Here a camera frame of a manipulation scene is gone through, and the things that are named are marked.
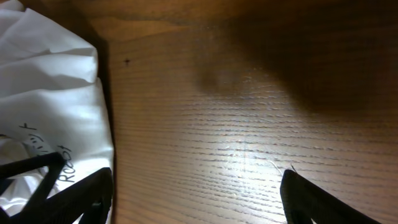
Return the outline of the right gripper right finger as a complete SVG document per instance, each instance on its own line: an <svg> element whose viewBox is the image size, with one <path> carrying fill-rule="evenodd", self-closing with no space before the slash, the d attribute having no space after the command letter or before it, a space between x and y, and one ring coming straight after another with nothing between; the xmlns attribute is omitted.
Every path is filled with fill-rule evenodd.
<svg viewBox="0 0 398 224"><path fill-rule="evenodd" d="M288 224L380 224L290 169L284 171L280 196Z"/></svg>

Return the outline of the white Mr Robot t-shirt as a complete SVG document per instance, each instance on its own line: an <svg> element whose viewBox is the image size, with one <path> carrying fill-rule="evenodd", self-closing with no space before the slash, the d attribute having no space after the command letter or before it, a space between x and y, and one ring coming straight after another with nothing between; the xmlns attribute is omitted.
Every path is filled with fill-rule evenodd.
<svg viewBox="0 0 398 224"><path fill-rule="evenodd" d="M50 194L102 168L114 146L89 42L19 1L1 3L1 163L53 152L65 160Z"/></svg>

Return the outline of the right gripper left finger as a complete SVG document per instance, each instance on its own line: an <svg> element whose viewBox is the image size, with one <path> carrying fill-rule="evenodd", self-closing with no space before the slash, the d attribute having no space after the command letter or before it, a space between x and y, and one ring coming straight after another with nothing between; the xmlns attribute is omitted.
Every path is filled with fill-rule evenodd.
<svg viewBox="0 0 398 224"><path fill-rule="evenodd" d="M1 182L41 167L48 167L49 171L19 213L10 216L1 210L1 223L70 224L78 220L80 223L105 224L114 193L111 169L101 168L49 197L64 165L65 160L57 152L2 165Z"/></svg>

